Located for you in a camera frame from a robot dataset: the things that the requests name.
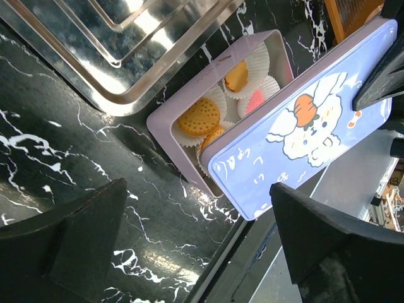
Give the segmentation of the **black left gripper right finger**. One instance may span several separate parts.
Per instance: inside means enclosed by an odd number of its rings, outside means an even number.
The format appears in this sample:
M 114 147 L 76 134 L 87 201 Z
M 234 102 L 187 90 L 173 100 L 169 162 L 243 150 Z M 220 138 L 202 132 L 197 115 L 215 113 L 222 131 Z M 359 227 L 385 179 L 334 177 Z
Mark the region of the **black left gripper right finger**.
M 270 188 L 288 271 L 303 302 L 403 302 L 403 233 L 283 184 Z

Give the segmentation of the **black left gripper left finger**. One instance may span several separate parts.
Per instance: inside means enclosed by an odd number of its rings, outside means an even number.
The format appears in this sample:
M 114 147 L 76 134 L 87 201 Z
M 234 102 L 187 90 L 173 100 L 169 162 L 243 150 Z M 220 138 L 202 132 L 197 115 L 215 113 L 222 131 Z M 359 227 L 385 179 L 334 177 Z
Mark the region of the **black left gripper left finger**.
M 1 227 L 1 302 L 100 302 L 126 198 L 116 179 Z

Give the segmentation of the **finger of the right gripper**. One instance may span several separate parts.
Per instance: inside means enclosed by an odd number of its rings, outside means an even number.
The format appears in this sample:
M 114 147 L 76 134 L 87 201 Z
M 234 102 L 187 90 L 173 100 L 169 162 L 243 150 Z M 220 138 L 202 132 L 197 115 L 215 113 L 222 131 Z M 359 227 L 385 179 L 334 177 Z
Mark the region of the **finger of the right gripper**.
M 363 110 L 387 98 L 403 106 L 403 1 L 385 1 L 381 16 L 397 21 L 397 38 L 352 101 Z

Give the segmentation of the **pink round cookie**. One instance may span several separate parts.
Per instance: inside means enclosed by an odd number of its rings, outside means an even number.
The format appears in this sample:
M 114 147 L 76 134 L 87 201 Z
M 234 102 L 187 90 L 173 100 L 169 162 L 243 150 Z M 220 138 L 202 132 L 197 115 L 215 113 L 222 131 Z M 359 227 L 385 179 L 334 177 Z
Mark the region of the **pink round cookie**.
M 245 113 L 249 114 L 255 108 L 259 107 L 264 102 L 264 95 L 262 90 L 257 89 L 249 98 L 248 103 L 246 105 Z

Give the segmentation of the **golden flower-shaped biscuit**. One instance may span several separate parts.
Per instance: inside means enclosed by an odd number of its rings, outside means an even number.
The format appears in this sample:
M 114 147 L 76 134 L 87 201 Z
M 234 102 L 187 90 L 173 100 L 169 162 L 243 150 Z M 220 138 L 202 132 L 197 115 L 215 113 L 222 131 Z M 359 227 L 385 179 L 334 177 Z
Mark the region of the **golden flower-shaped biscuit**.
M 228 90 L 234 93 L 240 92 L 248 83 L 247 63 L 242 60 L 229 73 L 226 74 L 224 81 Z

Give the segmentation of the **golden round biscuit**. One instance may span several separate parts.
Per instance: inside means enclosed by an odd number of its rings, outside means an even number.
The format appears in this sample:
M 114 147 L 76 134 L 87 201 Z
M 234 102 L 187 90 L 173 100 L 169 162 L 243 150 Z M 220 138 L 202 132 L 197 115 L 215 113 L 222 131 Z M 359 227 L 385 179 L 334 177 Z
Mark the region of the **golden round biscuit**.
M 217 126 L 212 132 L 210 132 L 205 140 L 202 142 L 199 152 L 202 152 L 212 141 L 221 136 L 225 132 L 225 128 L 221 125 Z
M 220 110 L 214 101 L 202 97 L 177 119 L 177 124 L 188 135 L 204 136 L 220 124 Z

